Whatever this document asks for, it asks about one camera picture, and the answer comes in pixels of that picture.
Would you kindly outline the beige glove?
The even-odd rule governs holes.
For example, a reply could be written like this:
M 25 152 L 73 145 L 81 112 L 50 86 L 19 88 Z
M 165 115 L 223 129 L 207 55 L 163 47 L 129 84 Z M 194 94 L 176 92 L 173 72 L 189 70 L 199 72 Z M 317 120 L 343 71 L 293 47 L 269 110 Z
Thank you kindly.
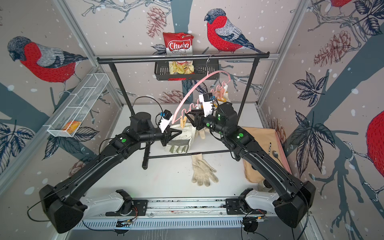
M 171 126 L 172 129 L 181 130 L 182 133 L 170 140 L 165 146 L 165 152 L 171 154 L 186 154 L 194 141 L 196 128 L 191 123 L 186 123 L 184 128 L 180 124 Z

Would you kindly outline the knit glove black red cuff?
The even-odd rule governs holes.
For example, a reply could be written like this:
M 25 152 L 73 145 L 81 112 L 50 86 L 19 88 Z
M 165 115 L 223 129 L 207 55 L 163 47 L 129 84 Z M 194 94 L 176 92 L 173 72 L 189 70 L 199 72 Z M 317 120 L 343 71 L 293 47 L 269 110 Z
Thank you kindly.
M 206 131 L 204 129 L 196 130 L 195 137 L 200 137 L 202 140 L 206 139 Z

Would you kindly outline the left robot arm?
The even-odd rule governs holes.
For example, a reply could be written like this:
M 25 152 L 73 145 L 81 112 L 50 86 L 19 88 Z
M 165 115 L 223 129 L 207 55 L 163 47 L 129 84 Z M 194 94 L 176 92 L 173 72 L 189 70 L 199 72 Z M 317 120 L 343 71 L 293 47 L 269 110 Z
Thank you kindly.
M 172 129 L 173 115 L 164 110 L 158 127 L 154 127 L 151 115 L 139 112 L 130 117 L 130 125 L 111 139 L 100 154 L 81 170 L 56 186 L 45 185 L 40 191 L 42 209 L 59 234 L 74 228 L 83 218 L 87 206 L 81 197 L 101 177 L 116 165 L 148 145 L 160 141 L 163 146 L 182 132 Z

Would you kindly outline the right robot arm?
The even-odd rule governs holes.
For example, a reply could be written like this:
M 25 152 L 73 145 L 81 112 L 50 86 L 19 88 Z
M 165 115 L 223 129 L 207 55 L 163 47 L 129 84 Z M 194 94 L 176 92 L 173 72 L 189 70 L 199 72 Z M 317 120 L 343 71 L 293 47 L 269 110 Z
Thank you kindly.
M 279 195 L 272 204 L 282 222 L 295 228 L 308 216 L 315 186 L 309 181 L 302 182 L 278 165 L 249 132 L 238 126 L 238 114 L 231 103 L 218 106 L 215 115 L 206 116 L 203 110 L 192 110 L 187 118 L 197 130 L 207 128 L 220 134 L 220 141 L 234 153 L 236 160 L 246 160 L 272 185 Z

